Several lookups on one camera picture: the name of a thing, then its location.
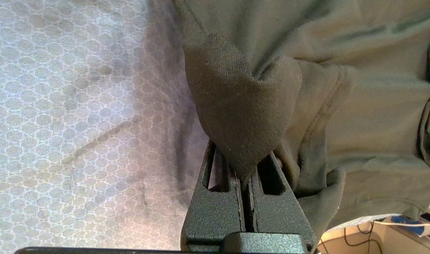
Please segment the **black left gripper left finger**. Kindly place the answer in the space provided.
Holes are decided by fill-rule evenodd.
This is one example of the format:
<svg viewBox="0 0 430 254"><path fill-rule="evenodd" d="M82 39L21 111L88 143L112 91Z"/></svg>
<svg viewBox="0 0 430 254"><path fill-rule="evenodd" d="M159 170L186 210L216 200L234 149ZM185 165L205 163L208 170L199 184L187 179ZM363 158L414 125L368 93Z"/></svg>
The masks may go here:
<svg viewBox="0 0 430 254"><path fill-rule="evenodd" d="M245 230L240 183L228 161L221 156L220 192L209 189L213 162L220 151L208 141L202 166L181 230L184 252L220 252L223 239Z"/></svg>

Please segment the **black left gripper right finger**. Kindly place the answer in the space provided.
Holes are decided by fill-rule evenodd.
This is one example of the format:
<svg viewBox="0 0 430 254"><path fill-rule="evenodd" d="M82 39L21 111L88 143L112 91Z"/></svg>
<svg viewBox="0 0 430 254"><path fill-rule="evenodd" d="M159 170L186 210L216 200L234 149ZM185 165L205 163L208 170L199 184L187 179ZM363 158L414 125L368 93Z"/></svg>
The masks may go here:
<svg viewBox="0 0 430 254"><path fill-rule="evenodd" d="M250 206L254 232L284 240L279 245L284 250L311 252L314 232L274 154L259 162L250 180Z"/></svg>

